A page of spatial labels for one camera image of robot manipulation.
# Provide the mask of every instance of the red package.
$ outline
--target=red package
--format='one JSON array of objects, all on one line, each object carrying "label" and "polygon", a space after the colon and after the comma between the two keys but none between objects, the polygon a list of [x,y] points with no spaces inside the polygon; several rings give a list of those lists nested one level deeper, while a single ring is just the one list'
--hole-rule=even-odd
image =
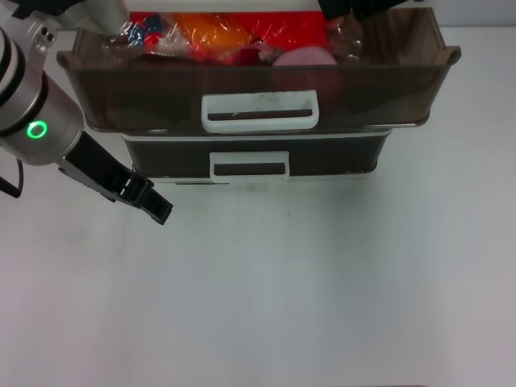
[{"label": "red package", "polygon": [[154,16],[156,12],[131,12],[131,23],[144,25],[145,20]]},{"label": "red package", "polygon": [[233,15],[253,36],[283,51],[307,46],[331,49],[322,12],[251,12]]}]

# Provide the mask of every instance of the plastic bag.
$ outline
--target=plastic bag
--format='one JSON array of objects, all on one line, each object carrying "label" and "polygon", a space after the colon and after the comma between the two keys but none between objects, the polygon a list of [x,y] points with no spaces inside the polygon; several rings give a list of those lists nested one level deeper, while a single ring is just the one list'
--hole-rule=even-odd
[{"label": "plastic bag", "polygon": [[254,40],[232,14],[134,13],[105,49],[120,60],[143,54],[229,65],[267,65],[279,50]]},{"label": "plastic bag", "polygon": [[353,12],[327,22],[331,52],[345,60],[358,61],[362,55],[364,30]]},{"label": "plastic bag", "polygon": [[330,49],[322,12],[251,12],[234,16],[254,37],[280,50],[309,46]]},{"label": "plastic bag", "polygon": [[327,22],[322,12],[246,14],[133,13],[105,49],[119,60],[143,54],[225,65],[270,65],[284,52],[320,47],[358,60],[362,28],[352,14]]}]

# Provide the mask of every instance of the black cable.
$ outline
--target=black cable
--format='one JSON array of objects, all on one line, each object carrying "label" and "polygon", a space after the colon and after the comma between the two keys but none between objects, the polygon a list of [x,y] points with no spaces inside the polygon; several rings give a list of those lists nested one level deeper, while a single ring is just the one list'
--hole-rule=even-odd
[{"label": "black cable", "polygon": [[16,159],[16,162],[18,163],[18,191],[19,191],[19,195],[16,198],[19,198],[20,196],[22,196],[23,181],[25,179],[24,179],[24,176],[23,176],[23,163],[22,163],[22,161],[19,160],[19,159]]},{"label": "black cable", "polygon": [[18,162],[18,188],[16,188],[14,185],[12,185],[9,181],[4,179],[3,177],[0,177],[0,192],[3,192],[5,194],[8,194],[9,196],[12,196],[13,198],[19,198],[22,196],[23,191],[23,164],[20,160],[16,159]]}]

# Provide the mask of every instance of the open drawer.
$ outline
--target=open drawer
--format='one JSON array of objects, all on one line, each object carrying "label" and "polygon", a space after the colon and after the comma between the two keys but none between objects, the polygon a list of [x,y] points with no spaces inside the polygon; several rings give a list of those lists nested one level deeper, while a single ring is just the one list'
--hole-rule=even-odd
[{"label": "open drawer", "polygon": [[[219,117],[215,126],[222,129],[207,127],[210,114],[232,113],[217,111],[217,106],[228,106],[227,101],[207,106],[213,96],[220,102],[221,95],[228,94],[283,98],[288,94],[284,92],[306,91],[314,92],[310,95],[316,96],[315,102],[299,98],[299,106],[287,103],[292,117],[281,117],[298,119],[300,124],[277,125],[277,117],[264,115],[253,119],[260,125],[249,131],[260,132],[262,127],[345,133],[360,127],[370,132],[425,123],[448,70],[460,58],[460,49],[445,45],[430,8],[392,9],[367,19],[363,28],[364,53],[354,65],[231,67],[149,57],[120,64],[102,50],[102,37],[87,31],[78,34],[71,52],[58,54],[58,61],[90,126],[99,131],[221,135],[235,120],[224,125]],[[235,113],[252,113],[240,109]]]}]

